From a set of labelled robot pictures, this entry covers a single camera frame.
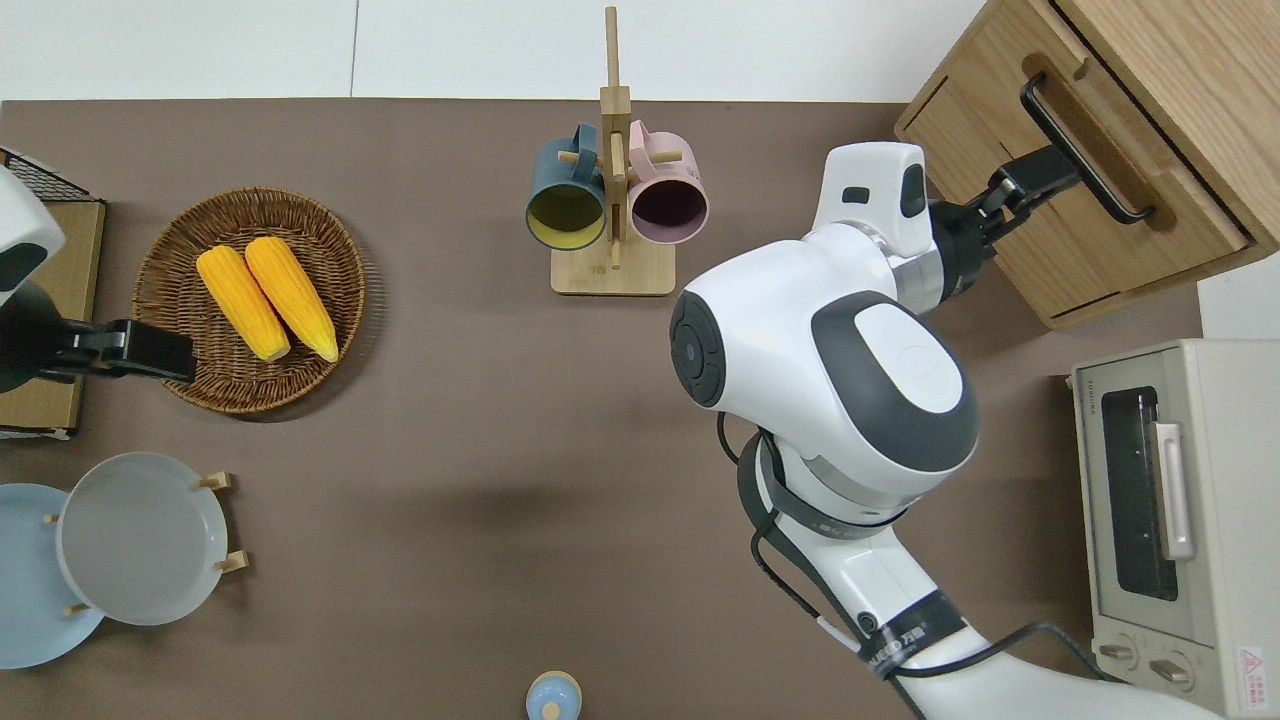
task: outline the mug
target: mug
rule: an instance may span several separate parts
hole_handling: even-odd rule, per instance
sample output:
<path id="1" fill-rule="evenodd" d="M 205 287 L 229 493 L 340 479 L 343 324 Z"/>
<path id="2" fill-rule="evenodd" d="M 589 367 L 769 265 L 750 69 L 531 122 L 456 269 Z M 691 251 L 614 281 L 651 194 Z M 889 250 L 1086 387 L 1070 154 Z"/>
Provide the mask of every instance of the mug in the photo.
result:
<path id="1" fill-rule="evenodd" d="M 654 155 L 673 151 L 680 154 L 678 160 L 653 161 Z M 627 191 L 631 229 L 663 245 L 698 234 L 707 224 L 707 193 L 685 138 L 671 132 L 649 132 L 643 122 L 634 120 L 627 156 L 635 170 Z"/>
<path id="2" fill-rule="evenodd" d="M 595 167 L 599 135 L 594 126 L 579 123 L 572 138 L 548 142 L 534 161 L 525 224 L 552 250 L 580 250 L 604 234 L 604 181 Z M 561 160 L 566 151 L 576 152 L 577 160 Z"/>

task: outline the plate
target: plate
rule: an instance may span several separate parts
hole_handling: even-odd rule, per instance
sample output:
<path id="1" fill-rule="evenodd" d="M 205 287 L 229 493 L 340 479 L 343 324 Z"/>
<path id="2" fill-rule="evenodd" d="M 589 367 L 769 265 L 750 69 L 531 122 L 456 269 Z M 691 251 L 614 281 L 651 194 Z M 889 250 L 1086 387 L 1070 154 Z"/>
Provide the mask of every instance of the plate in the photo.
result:
<path id="1" fill-rule="evenodd" d="M 232 328 L 196 272 L 215 245 L 244 251 L 261 236 L 279 237 L 315 286 L 338 336 L 329 363 L 289 333 L 289 352 L 273 363 L 255 356 Z M 342 220 L 296 192 L 247 187 L 202 200 L 173 219 L 151 243 L 133 287 L 133 316 L 189 337 L 196 380 L 166 382 L 178 397 L 227 415 L 283 407 L 328 378 L 347 356 L 365 313 L 365 266 Z"/>
<path id="2" fill-rule="evenodd" d="M 227 519 L 200 475 L 166 455 L 104 460 L 72 489 L 58 521 L 58 562 L 90 607 L 131 625 L 184 618 L 214 592 Z"/>
<path id="3" fill-rule="evenodd" d="M 58 566 L 58 528 L 45 515 L 63 511 L 67 493 L 27 483 L 0 486 L 0 670 L 49 662 L 84 642 L 102 621 L 79 602 Z"/>

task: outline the white plate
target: white plate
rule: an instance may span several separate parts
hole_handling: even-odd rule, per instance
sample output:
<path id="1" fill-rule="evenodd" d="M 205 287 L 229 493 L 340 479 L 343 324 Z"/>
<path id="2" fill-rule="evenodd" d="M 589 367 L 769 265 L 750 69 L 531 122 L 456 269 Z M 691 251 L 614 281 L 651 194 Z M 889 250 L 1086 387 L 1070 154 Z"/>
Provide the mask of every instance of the white plate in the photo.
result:
<path id="1" fill-rule="evenodd" d="M 45 515 L 61 512 L 65 502 L 60 489 L 0 486 L 0 670 L 49 662 L 102 621 L 93 609 L 63 614 L 79 600 L 58 571 L 58 529 Z"/>
<path id="2" fill-rule="evenodd" d="M 76 594 L 131 625 L 200 607 L 221 577 L 227 520 L 198 482 L 154 452 L 116 455 L 81 478 L 58 521 L 58 561 Z"/>

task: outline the wooden cabinet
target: wooden cabinet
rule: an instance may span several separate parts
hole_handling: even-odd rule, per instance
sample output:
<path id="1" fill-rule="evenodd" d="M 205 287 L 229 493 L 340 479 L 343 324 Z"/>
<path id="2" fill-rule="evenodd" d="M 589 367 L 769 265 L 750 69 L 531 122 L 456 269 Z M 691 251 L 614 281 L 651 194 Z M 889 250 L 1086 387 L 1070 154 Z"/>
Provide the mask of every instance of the wooden cabinet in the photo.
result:
<path id="1" fill-rule="evenodd" d="M 1050 327 L 1271 254 L 1280 237 L 1280 3 L 989 0 L 896 124 L 947 200 L 1048 145 L 1036 94 L 1130 210 L 1084 187 L 996 242 Z"/>

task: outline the black drawer handle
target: black drawer handle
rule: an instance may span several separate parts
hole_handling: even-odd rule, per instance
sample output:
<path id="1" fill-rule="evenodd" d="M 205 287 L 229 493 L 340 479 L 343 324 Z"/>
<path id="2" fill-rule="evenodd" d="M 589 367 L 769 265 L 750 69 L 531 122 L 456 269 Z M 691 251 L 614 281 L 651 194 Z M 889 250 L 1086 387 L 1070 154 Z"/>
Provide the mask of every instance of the black drawer handle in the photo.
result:
<path id="1" fill-rule="evenodd" d="M 1032 120 L 1038 128 L 1041 128 L 1041 132 L 1048 137 L 1050 143 L 1056 147 L 1059 152 L 1065 155 L 1068 161 L 1075 167 L 1076 172 L 1080 173 L 1080 182 L 1084 183 L 1084 187 L 1089 188 L 1089 192 L 1092 192 L 1093 196 L 1098 199 L 1098 202 L 1102 204 L 1102 209 L 1106 210 L 1107 214 L 1111 215 L 1117 223 L 1132 225 L 1149 218 L 1151 214 L 1156 211 L 1156 208 L 1151 206 L 1144 210 L 1139 210 L 1138 213 L 1130 213 L 1129 209 L 1120 202 L 1120 199 L 1116 197 L 1116 193 L 1107 187 L 1102 176 L 1100 176 L 1084 155 L 1080 154 L 1080 150 L 1074 142 L 1071 142 L 1071 138 L 1068 137 L 1066 132 L 1064 132 L 1048 114 L 1044 105 L 1041 104 L 1039 97 L 1036 96 L 1036 87 L 1043 81 L 1044 73 L 1036 73 L 1036 77 L 1027 81 L 1021 92 L 1018 94 L 1019 99 L 1023 101 L 1023 109 L 1027 110 L 1027 114 L 1032 117 Z"/>

